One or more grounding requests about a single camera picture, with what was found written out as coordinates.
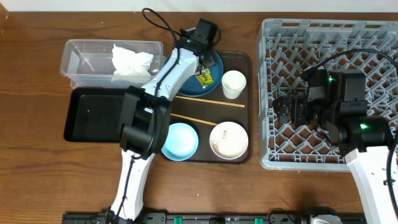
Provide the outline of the yellow green snack wrapper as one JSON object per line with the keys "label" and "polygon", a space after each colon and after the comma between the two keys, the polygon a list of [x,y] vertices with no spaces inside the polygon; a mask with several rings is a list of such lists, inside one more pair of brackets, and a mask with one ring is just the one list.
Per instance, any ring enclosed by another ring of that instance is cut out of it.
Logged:
{"label": "yellow green snack wrapper", "polygon": [[202,86],[208,86],[214,82],[209,68],[196,71],[195,76]]}

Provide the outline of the white paper cup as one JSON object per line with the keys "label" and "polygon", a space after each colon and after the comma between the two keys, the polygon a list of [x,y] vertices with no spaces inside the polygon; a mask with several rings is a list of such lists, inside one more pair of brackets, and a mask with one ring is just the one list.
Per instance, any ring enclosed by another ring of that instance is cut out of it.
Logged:
{"label": "white paper cup", "polygon": [[223,94],[230,100],[236,99],[246,87],[246,77],[237,70],[226,72],[221,79]]}

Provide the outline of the white tissue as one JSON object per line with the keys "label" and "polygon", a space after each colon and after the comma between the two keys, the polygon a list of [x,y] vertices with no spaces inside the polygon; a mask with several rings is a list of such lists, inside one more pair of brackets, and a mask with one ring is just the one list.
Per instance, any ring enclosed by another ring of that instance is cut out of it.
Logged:
{"label": "white tissue", "polygon": [[135,53],[116,45],[112,49],[112,63],[115,68],[112,82],[127,80],[130,82],[148,82],[152,75],[149,73],[154,56],[147,52]]}

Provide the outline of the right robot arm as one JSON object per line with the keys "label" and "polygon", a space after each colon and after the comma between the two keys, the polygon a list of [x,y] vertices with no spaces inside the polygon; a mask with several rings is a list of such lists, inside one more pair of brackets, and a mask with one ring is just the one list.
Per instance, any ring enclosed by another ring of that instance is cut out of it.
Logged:
{"label": "right robot arm", "polygon": [[367,116],[366,101],[280,96],[272,107],[280,123],[314,124],[344,157],[368,223],[397,223],[397,136],[382,116]]}

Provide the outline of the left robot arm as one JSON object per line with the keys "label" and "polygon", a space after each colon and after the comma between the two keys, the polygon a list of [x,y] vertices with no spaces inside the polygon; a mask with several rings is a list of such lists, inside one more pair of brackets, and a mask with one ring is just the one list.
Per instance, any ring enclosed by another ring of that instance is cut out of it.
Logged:
{"label": "left robot arm", "polygon": [[142,87],[130,86],[125,92],[118,123],[123,165],[116,198],[105,213],[106,223],[133,223],[139,216],[149,167],[169,131],[171,102],[212,48],[209,42],[176,41],[158,74]]}

